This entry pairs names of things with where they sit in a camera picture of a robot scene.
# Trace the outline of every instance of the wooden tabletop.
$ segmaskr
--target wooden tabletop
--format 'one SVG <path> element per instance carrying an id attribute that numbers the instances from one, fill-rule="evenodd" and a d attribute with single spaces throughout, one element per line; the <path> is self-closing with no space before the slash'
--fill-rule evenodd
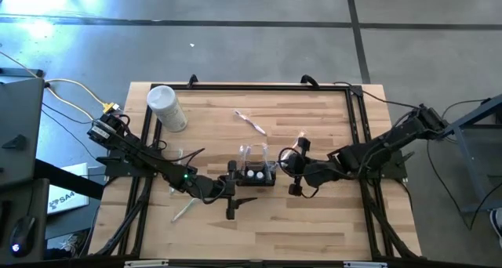
<path id="1" fill-rule="evenodd" d="M 140 136 L 146 110 L 149 82 L 133 82 L 125 104 L 131 117 L 130 128 Z M 364 90 L 385 98 L 382 85 L 364 85 Z M 179 133 L 162 130 L 168 143 L 166 158 L 177 158 L 178 149 L 188 154 L 201 147 L 191 163 L 199 175 L 216 178 L 226 172 L 227 162 L 238 160 L 242 144 L 267 143 L 269 159 L 288 147 L 301 130 L 311 141 L 309 157 L 327 159 L 326 154 L 352 144 L 347 104 L 342 92 L 290 91 L 176 91 L 188 117 L 186 129 Z M 387 105 L 365 96 L 372 136 L 391 127 Z M 266 132 L 262 136 L 233 115 L 239 109 Z M 358 122 L 358 105 L 355 113 Z M 151 121 L 151 142 L 155 120 Z M 253 149 L 254 157 L 260 150 Z M 175 223 L 170 220 L 190 200 L 187 194 L 169 195 L 169 186 L 155 178 L 141 258 L 163 259 L 287 259 L 287 260 L 367 260 L 370 259 L 361 191 L 356 181 L 325 183 L 312 199 L 288 195 L 293 181 L 278 171 L 275 187 L 237 187 L 236 197 L 258 197 L 226 220 L 226 200 L 212 205 L 198 202 Z M 103 195 L 89 253 L 96 252 L 117 230 L 124 218 L 131 179 L 120 178 Z M 401 185 L 382 182 L 387 217 L 408 247 L 420 254 L 420 246 L 409 206 Z M 307 195 L 313 191 L 304 184 Z M 136 220 L 129 235 L 131 249 Z M 381 230 L 375 225 L 379 248 L 384 253 Z"/>

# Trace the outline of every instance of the small white object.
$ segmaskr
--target small white object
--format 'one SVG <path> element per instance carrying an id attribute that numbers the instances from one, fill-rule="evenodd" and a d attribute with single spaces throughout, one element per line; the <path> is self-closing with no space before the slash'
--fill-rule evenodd
<path id="1" fill-rule="evenodd" d="M 187 117 L 173 89 L 166 85 L 153 88 L 147 96 L 147 104 L 170 132 L 179 132 L 187 127 Z"/>
<path id="2" fill-rule="evenodd" d="M 197 201 L 198 199 L 197 198 L 192 198 L 190 202 L 188 202 L 187 206 L 185 206 L 183 209 L 181 209 L 180 213 L 176 214 L 176 216 L 174 216 L 172 219 L 171 219 L 171 223 L 175 223 L 176 220 L 178 220 L 183 214 L 185 214 L 186 211 L 188 211 L 188 209 L 190 209 L 190 207 L 195 204 L 195 202 Z"/>
<path id="3" fill-rule="evenodd" d="M 74 175 L 88 179 L 87 163 L 63 167 Z M 47 204 L 47 214 L 67 211 L 73 208 L 79 208 L 89 204 L 89 197 L 81 194 L 76 194 L 72 190 L 67 190 L 61 187 L 49 186 L 49 200 Z"/>
<path id="4" fill-rule="evenodd" d="M 234 110 L 234 113 L 237 114 L 237 116 L 239 116 L 242 120 L 244 120 L 248 124 L 250 124 L 255 130 L 257 130 L 258 132 L 260 132 L 261 135 L 263 135 L 263 136 L 267 135 L 267 133 L 265 132 L 265 130 L 263 130 L 260 126 L 258 126 L 258 124 L 253 123 L 251 120 L 249 120 L 249 118 L 247 118 L 247 116 L 245 116 L 244 114 L 242 114 L 241 111 Z"/>

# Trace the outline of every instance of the metal stand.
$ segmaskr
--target metal stand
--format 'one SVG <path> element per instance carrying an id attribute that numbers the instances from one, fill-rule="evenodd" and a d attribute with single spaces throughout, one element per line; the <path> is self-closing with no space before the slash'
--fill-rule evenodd
<path id="1" fill-rule="evenodd" d="M 446 128 L 444 133 L 441 134 L 440 139 L 444 139 L 449 135 L 455 135 L 457 138 L 458 147 L 462 153 L 462 158 L 467 166 L 469 178 L 471 179 L 476 198 L 478 199 L 477 202 L 472 205 L 460 207 L 460 210 L 463 213 L 474 212 L 478 207 L 479 202 L 481 202 L 490 191 L 488 188 L 491 187 L 487 176 L 489 173 L 479 171 L 477 165 L 475 164 L 476 159 L 479 158 L 475 157 L 472 147 L 469 146 L 468 133 L 474 129 L 481 131 L 488 129 L 500 129 L 499 125 L 475 125 L 476 122 L 482 120 L 483 118 L 486 118 L 491 114 L 495 114 L 496 112 L 500 112 L 500 109 L 502 109 L 502 94 L 488 100 L 467 115 L 451 123 L 448 128 Z M 498 199 L 486 201 L 480 210 L 490 210 L 500 207 L 502 207 L 502 200 Z"/>

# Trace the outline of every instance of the black metal frame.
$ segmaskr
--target black metal frame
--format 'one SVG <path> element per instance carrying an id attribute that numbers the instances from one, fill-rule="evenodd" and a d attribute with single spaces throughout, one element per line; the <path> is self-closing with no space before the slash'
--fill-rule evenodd
<path id="1" fill-rule="evenodd" d="M 306 76 L 302 77 L 302 80 L 300 83 L 305 83 Z M 160 85 L 168 85 L 172 89 L 175 90 L 255 90 L 255 91 L 320 91 L 320 92 L 326 92 L 326 91 L 333 91 L 333 92 L 343 92 L 345 95 L 345 99 L 347 101 L 347 111 L 348 111 L 348 116 L 349 116 L 349 125 L 351 128 L 351 135 L 352 135 L 352 140 L 353 143 L 359 143 L 359 137 L 358 137 L 358 126 L 357 126 L 357 121 L 355 120 L 355 111 L 354 111 L 354 105 L 352 103 L 353 96 L 356 96 L 356 99 L 358 101 L 358 108 L 361 113 L 361 121 L 362 121 L 362 131 L 365 136 L 365 140 L 369 141 L 371 140 L 371 135 L 369 131 L 369 123 L 368 123 L 368 117 L 366 113 L 366 106 L 364 104 L 364 99 L 363 99 L 363 94 L 362 93 L 353 93 L 354 89 L 361 89 L 362 87 L 359 85 L 353 85 L 352 87 L 347 86 L 347 85 L 318 85 L 317 82 L 313 79 L 309 79 L 308 81 L 310 85 L 240 85 L 240 84 L 229 84 L 229 85 L 211 85 L 211 84 L 201 84 L 198 82 L 198 79 L 195 75 L 191 76 L 191 80 L 189 81 L 188 85 L 187 84 L 152 84 L 151 89 L 160 86 Z M 141 134 L 141 139 L 143 140 L 144 136 L 147 136 L 148 129 L 150 126 L 150 121 L 151 121 L 151 110 L 150 108 L 147 109 L 147 113 L 145 114 L 145 119 L 144 119 L 144 126 L 143 126 L 143 131 Z M 162 131 L 162 123 L 157 120 L 157 123 L 155 125 L 155 134 L 154 134 L 154 142 L 158 142 L 160 140 L 160 135 Z M 146 187 L 151 188 L 151 181 L 152 179 L 147 179 L 147 182 L 145 183 Z M 363 203 L 363 208 L 364 208 L 364 213 L 365 213 L 365 219 L 366 219 L 366 230 L 368 232 L 368 238 L 369 238 L 369 249 L 371 251 L 371 256 L 372 259 L 374 260 L 376 257 L 381 257 L 382 255 L 380 254 L 378 244 L 377 244 L 377 237 L 376 237 L 376 232 L 375 232 L 375 227 L 373 225 L 373 214 L 371 210 L 369 209 L 369 202 L 368 202 L 368 197 L 366 196 L 366 193 L 368 191 L 364 191 L 362 188 L 367 187 L 368 183 L 365 180 L 359 180 L 359 183 L 361 185 L 361 193 L 362 193 L 362 203 Z M 136 190 L 133 190 L 133 184 L 131 185 L 131 192 L 129 193 L 129 200 L 133 201 L 136 199 Z M 374 190 L 375 190 L 375 197 L 377 200 L 377 206 L 380 208 L 380 210 L 383 212 L 385 215 L 385 207 L 383 203 L 383 195 L 382 191 L 380 188 L 380 183 L 379 181 L 375 180 L 374 181 Z M 136 232 L 136 239 L 134 242 L 133 246 L 133 251 L 132 254 L 139 256 L 140 254 L 140 248 L 141 244 L 143 241 L 143 232 L 144 232 L 144 226 L 146 223 L 146 212 L 147 212 L 147 207 L 148 204 L 144 206 L 144 208 L 141 211 L 141 215 L 137 224 L 137 232 Z M 385 235 L 385 232 L 382 230 L 382 233 L 384 234 L 384 248 L 386 252 L 386 256 L 393 256 L 393 250 L 392 250 L 392 245 L 388 237 Z M 125 236 L 122 241 L 121 241 L 121 246 L 119 249 L 119 255 L 125 254 L 126 251 L 126 243 L 127 243 L 127 236 Z M 170 260 L 169 264 L 170 265 L 176 265 L 176 263 L 184 263 L 185 265 L 188 265 L 188 263 L 205 263 L 206 265 L 215 265 L 217 263 L 222 263 L 220 260 L 200 260 L 200 261 L 192 261 L 192 260 Z M 300 265 L 300 266 L 310 266 L 310 265 L 340 265 L 343 262 L 340 261 L 334 261 L 334 262 L 322 262 L 322 261 L 302 261 L 302 262 L 277 262 L 275 264 L 279 263 L 284 263 L 284 264 L 295 264 L 295 265 Z"/>

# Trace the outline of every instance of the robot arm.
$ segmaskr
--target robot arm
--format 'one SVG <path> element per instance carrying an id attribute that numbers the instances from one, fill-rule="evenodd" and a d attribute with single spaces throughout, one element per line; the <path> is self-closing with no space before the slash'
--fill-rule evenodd
<path id="1" fill-rule="evenodd" d="M 222 177 L 212 180 L 206 176 L 199 176 L 196 168 L 173 164 L 177 160 L 163 158 L 158 150 L 141 143 L 140 139 L 129 131 L 127 125 L 113 115 L 104 114 L 99 120 L 95 120 L 87 134 L 92 141 L 107 150 L 118 150 L 121 154 L 117 157 L 97 159 L 105 165 L 125 163 L 133 168 L 161 173 L 162 178 L 173 189 L 181 193 L 187 192 L 192 197 L 200 198 L 206 204 L 235 193 L 235 185 L 227 183 Z M 201 151 L 198 150 L 187 157 L 195 156 Z"/>
<path id="2" fill-rule="evenodd" d="M 403 117 L 404 122 L 395 125 L 391 130 L 366 143 L 356 143 L 342 147 L 328 154 L 328 161 L 320 161 L 307 157 L 305 154 L 310 148 L 310 142 L 300 138 L 301 152 L 295 151 L 283 165 L 284 172 L 294 177 L 294 184 L 289 187 L 292 195 L 302 195 L 300 181 L 305 178 L 307 184 L 316 189 L 323 183 L 339 179 L 363 179 L 361 183 L 362 198 L 366 201 L 369 210 L 379 222 L 391 243 L 403 258 L 418 257 L 411 252 L 399 238 L 391 224 L 371 197 L 366 183 L 366 173 L 369 170 L 382 168 L 390 161 L 392 153 L 398 151 L 415 139 L 436 139 L 444 131 L 448 123 L 441 119 L 431 108 L 420 105 L 419 109 L 412 110 Z"/>

